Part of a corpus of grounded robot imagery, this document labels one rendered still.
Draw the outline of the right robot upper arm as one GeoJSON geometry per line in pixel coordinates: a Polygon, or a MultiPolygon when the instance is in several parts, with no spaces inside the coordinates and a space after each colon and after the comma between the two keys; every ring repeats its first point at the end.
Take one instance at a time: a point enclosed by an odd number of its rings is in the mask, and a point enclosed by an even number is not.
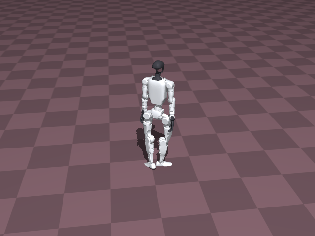
{"type": "Polygon", "coordinates": [[[165,85],[168,88],[168,102],[172,104],[174,98],[174,82],[170,80],[165,81],[165,85]]]}

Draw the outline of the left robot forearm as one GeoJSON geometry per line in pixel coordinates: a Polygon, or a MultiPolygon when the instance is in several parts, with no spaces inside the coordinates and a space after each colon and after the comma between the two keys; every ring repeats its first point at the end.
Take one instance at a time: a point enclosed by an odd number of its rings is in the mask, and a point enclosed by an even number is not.
{"type": "Polygon", "coordinates": [[[144,110],[144,113],[147,111],[147,102],[148,102],[148,99],[145,99],[142,97],[142,109],[144,110]]]}

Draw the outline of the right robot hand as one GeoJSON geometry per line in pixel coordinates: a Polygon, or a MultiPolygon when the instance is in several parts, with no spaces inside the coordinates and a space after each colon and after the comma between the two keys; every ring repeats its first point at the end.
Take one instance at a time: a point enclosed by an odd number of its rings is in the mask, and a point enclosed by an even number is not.
{"type": "Polygon", "coordinates": [[[171,121],[171,124],[170,124],[170,126],[169,127],[171,127],[171,129],[170,130],[168,130],[169,132],[171,132],[172,130],[173,130],[173,126],[174,126],[174,116],[171,116],[171,119],[170,119],[170,121],[171,121]]]}

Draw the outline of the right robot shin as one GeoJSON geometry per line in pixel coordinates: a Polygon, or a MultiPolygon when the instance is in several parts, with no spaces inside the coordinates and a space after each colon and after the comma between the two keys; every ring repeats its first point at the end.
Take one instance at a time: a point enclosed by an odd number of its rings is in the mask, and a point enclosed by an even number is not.
{"type": "Polygon", "coordinates": [[[163,160],[166,155],[167,147],[168,147],[168,143],[166,144],[166,140],[161,140],[159,144],[159,154],[160,154],[159,162],[160,163],[161,162],[163,163],[163,160]]]}

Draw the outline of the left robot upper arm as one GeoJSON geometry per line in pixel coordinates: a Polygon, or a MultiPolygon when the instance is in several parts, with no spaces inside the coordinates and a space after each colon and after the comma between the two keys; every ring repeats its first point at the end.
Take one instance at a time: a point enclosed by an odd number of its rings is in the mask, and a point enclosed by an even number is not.
{"type": "Polygon", "coordinates": [[[145,99],[149,98],[149,94],[147,93],[148,92],[148,79],[149,77],[145,77],[142,80],[142,92],[143,92],[142,97],[145,99]]]}

